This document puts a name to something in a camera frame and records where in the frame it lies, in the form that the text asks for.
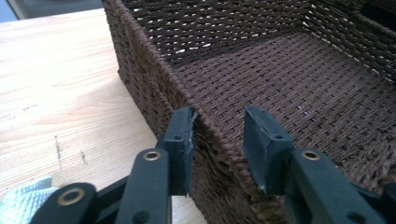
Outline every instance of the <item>brown woven basket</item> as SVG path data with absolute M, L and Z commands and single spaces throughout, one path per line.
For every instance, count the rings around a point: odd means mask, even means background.
M 192 197 L 209 223 L 287 222 L 282 200 L 250 175 L 246 105 L 272 113 L 295 146 L 324 151 L 351 182 L 380 191 L 396 180 L 396 33 L 364 14 L 394 13 L 395 1 L 104 5 L 120 77 L 152 131 L 183 105 L 200 115 Z

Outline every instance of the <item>light wood surface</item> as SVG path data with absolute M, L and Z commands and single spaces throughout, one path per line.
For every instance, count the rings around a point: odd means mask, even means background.
M 102 189 L 155 146 L 117 69 L 102 9 L 0 23 L 0 198 L 42 175 Z M 173 203 L 174 223 L 205 223 Z

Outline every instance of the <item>table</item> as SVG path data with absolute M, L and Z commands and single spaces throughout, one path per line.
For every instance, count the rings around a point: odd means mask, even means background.
M 102 9 L 0 23 L 0 198 L 42 175 L 102 189 L 155 146 L 117 70 Z M 173 204 L 174 223 L 205 223 Z

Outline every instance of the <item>basket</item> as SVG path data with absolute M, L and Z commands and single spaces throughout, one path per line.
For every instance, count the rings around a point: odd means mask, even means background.
M 379 192 L 396 180 L 394 1 L 104 6 L 120 78 L 151 130 L 164 133 L 183 105 L 199 114 L 192 198 L 209 223 L 288 221 L 282 198 L 260 192 L 249 172 L 246 105 L 269 111 L 295 146 L 325 152 L 352 183 Z

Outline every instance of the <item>white cloth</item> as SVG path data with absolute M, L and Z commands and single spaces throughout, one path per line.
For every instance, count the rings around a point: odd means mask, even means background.
M 0 203 L 0 224 L 28 224 L 35 211 L 58 188 L 52 188 L 52 177 L 43 176 L 9 191 Z

